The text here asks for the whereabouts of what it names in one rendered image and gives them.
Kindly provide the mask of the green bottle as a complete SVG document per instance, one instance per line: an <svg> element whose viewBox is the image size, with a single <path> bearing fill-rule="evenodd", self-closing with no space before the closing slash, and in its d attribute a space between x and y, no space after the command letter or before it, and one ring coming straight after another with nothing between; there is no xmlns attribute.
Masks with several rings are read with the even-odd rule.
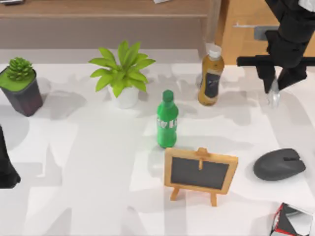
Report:
<svg viewBox="0 0 315 236"><path fill-rule="evenodd" d="M177 118L179 109L174 102L174 92L165 90L157 108L157 143L162 148L171 148L177 141Z"/></svg>

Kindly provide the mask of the succulent in dark pot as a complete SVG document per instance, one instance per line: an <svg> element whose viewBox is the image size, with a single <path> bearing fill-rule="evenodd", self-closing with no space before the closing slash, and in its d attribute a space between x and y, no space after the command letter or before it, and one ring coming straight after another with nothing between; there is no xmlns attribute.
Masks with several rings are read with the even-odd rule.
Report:
<svg viewBox="0 0 315 236"><path fill-rule="evenodd" d="M18 113L30 117L43 106L37 73L30 61L15 57L0 72L0 89Z"/></svg>

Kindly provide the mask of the small clear glass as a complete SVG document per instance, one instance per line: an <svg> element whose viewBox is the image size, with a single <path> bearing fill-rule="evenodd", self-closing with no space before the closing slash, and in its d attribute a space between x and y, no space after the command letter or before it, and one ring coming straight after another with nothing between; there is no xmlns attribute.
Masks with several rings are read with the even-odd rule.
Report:
<svg viewBox="0 0 315 236"><path fill-rule="evenodd" d="M279 102L280 102L280 97L281 96L280 96L278 79L275 78L271 84L271 88L269 92L267 93L268 104L272 108L278 107Z"/></svg>

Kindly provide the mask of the amber bottle with white cap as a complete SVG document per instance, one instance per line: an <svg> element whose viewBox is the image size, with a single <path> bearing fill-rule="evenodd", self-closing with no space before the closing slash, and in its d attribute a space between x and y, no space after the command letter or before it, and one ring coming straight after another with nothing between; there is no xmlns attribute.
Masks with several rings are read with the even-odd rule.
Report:
<svg viewBox="0 0 315 236"><path fill-rule="evenodd" d="M219 84L224 70L221 47L212 43L202 59L202 78L199 86L198 101L204 106L213 106L218 99Z"/></svg>

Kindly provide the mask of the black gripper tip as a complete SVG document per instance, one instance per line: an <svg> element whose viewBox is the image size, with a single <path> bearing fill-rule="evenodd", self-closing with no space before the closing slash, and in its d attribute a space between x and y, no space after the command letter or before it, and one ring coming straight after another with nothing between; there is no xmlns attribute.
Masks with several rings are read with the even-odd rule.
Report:
<svg viewBox="0 0 315 236"><path fill-rule="evenodd" d="M21 182L21 177L12 165L0 125L0 189L12 189Z"/></svg>

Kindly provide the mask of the leafy plant in white pot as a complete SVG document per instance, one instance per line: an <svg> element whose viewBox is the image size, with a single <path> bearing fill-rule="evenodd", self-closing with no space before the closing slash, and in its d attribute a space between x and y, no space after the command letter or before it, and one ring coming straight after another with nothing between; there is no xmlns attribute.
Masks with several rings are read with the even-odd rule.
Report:
<svg viewBox="0 0 315 236"><path fill-rule="evenodd" d="M118 46L117 58L112 51L100 47L101 57L92 58L90 64L99 66L91 75L98 77L95 91L109 87L113 102L120 109L130 109L135 106L140 92L147 92L147 77L142 69L154 64L155 59L140 52L140 42L129 45L128 41L122 41Z"/></svg>

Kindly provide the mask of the grey computer mouse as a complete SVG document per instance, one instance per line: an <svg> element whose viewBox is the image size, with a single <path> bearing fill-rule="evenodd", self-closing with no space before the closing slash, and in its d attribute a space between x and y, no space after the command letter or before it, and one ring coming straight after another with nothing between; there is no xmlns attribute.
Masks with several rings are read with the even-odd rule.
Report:
<svg viewBox="0 0 315 236"><path fill-rule="evenodd" d="M256 177L265 181L284 180L305 170L304 161L292 148L282 148L265 153L253 165Z"/></svg>

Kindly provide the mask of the red white black box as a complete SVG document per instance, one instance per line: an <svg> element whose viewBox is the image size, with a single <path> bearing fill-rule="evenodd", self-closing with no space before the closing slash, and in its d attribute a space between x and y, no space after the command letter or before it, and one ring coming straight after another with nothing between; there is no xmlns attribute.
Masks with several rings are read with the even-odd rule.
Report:
<svg viewBox="0 0 315 236"><path fill-rule="evenodd" d="M268 236L310 236L313 215L287 203L281 203Z"/></svg>

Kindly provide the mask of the wooden framed blackboard easel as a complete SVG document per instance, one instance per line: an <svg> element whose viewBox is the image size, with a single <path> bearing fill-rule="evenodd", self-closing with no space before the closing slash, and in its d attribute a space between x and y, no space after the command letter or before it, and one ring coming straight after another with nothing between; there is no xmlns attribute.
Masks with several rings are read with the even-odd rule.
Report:
<svg viewBox="0 0 315 236"><path fill-rule="evenodd" d="M168 147L164 158L164 185L172 187L170 200L175 201L181 189L207 192L211 206L217 206L217 195L226 195L238 167L238 157Z"/></svg>

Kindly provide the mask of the wooden cupboard door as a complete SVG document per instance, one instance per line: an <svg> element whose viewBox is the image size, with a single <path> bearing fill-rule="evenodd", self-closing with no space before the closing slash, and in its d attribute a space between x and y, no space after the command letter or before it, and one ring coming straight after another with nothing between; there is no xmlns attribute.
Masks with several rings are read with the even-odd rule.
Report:
<svg viewBox="0 0 315 236"><path fill-rule="evenodd" d="M301 6L315 10L315 0L300 0ZM215 43L222 48L225 63L233 65L240 56L267 55L267 30L272 27L235 28L233 25L280 25L265 0L221 0L220 16ZM304 53L315 56L315 32Z"/></svg>

